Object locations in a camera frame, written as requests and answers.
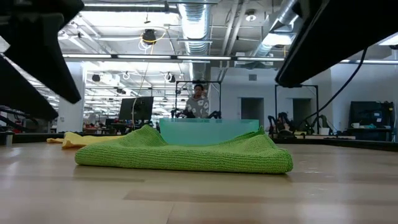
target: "man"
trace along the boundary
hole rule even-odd
[[[204,96],[205,88],[201,84],[195,85],[195,94],[189,98],[185,109],[192,112],[196,118],[207,118],[209,116],[209,101]]]

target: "green microfiber towel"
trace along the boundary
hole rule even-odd
[[[262,128],[210,146],[176,146],[144,126],[123,138],[81,148],[75,161],[88,166],[263,174],[282,174],[293,168],[291,155],[279,149]]]

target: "yellow cloth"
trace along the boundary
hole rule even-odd
[[[121,138],[122,136],[80,136],[75,133],[67,132],[64,138],[48,138],[47,143],[62,143],[62,149],[69,147],[83,147],[89,144],[103,142],[107,140]]]

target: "door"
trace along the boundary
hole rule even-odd
[[[264,126],[264,99],[241,98],[241,119],[256,119]]]
[[[293,123],[299,131],[305,130],[305,123],[300,127],[298,125],[307,117],[311,115],[311,99],[293,99]]]

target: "translucent bin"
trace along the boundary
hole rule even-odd
[[[251,119],[160,119],[162,137],[176,145],[217,144],[258,129],[259,121]]]

